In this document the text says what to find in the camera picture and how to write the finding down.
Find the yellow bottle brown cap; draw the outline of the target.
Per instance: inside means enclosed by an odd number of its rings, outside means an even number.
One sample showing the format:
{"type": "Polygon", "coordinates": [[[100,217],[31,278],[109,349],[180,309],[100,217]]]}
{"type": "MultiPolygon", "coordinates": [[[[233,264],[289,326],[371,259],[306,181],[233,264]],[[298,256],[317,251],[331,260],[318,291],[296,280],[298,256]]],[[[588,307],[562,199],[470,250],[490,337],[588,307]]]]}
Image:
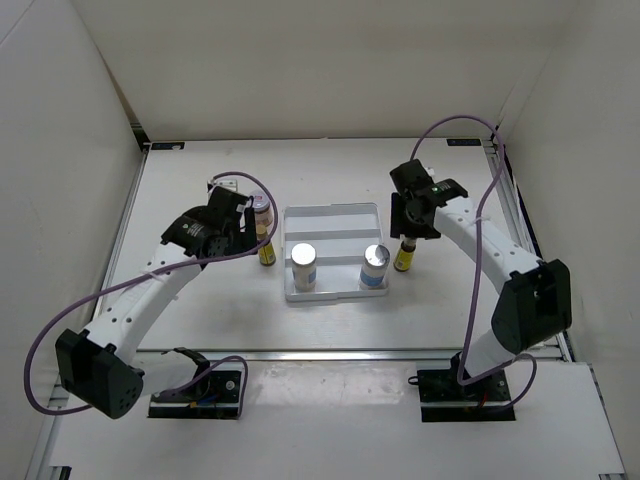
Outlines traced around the yellow bottle brown cap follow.
{"type": "Polygon", "coordinates": [[[393,262],[396,271],[407,272],[411,268],[416,247],[416,238],[404,237],[401,240],[393,262]]]}

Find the white can blue label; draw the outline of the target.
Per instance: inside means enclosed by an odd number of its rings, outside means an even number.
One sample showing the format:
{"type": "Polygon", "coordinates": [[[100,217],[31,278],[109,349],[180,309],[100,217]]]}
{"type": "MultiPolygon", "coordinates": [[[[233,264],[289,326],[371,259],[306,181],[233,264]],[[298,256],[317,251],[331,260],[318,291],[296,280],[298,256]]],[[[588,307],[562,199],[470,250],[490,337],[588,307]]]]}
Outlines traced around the white can blue label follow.
{"type": "Polygon", "coordinates": [[[381,288],[390,263],[390,253],[382,244],[369,245],[363,254],[359,281],[363,288],[381,288]]]}

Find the white can beige label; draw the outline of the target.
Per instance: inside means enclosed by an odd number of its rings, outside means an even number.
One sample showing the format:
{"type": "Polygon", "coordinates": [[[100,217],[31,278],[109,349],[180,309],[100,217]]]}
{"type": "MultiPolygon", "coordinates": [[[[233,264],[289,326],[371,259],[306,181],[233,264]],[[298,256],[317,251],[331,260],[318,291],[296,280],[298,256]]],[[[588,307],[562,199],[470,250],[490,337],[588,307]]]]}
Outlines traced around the white can beige label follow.
{"type": "Polygon", "coordinates": [[[291,250],[292,275],[298,291],[310,291],[315,287],[316,250],[308,243],[298,243],[291,250]]]}

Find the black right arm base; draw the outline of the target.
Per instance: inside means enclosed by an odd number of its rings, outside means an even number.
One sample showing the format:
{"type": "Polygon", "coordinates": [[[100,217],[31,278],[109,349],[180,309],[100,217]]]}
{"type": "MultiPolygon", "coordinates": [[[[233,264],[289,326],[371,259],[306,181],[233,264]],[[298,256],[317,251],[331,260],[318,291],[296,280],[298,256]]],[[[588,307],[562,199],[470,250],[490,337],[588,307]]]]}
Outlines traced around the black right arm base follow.
{"type": "Polygon", "coordinates": [[[516,420],[503,371],[461,386],[452,370],[418,370],[408,378],[418,388],[423,423],[511,422],[516,420]]]}

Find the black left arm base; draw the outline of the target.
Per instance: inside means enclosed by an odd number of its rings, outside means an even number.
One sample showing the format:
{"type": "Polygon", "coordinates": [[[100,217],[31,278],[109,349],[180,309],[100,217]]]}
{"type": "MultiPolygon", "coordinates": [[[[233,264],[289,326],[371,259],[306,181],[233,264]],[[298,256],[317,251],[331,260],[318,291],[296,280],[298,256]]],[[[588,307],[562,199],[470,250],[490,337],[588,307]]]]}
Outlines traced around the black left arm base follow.
{"type": "Polygon", "coordinates": [[[243,412],[248,363],[239,355],[211,361],[184,347],[173,350],[195,364],[197,382],[177,391],[151,396],[150,419],[238,420],[243,412]]]}

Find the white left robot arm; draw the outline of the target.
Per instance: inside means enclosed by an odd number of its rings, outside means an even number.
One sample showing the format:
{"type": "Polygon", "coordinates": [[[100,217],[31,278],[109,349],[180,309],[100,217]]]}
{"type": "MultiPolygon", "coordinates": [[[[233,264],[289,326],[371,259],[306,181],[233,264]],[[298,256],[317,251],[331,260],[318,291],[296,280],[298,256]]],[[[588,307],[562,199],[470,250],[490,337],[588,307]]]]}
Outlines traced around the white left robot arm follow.
{"type": "Polygon", "coordinates": [[[207,204],[187,210],[162,234],[142,282],[124,288],[81,332],[60,334],[55,350],[62,386],[111,419],[147,395],[190,402],[208,397],[211,363],[203,355],[176,347],[144,362],[136,351],[205,260],[239,258],[257,244],[252,197],[214,187],[207,204]]]}

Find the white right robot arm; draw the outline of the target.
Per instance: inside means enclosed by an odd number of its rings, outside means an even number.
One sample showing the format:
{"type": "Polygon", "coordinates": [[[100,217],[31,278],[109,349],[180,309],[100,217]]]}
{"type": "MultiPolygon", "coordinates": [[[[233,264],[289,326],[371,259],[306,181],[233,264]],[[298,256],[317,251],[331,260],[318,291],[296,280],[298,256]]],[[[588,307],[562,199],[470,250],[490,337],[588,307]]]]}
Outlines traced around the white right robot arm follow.
{"type": "Polygon", "coordinates": [[[457,369],[449,375],[452,393],[470,400],[484,389],[486,377],[571,327],[569,269],[518,246],[479,214],[458,182],[435,181],[419,160],[399,165],[390,177],[392,237],[447,237],[474,261],[474,279],[487,278],[499,295],[486,333],[475,337],[475,321],[468,321],[453,362],[457,369]]]}

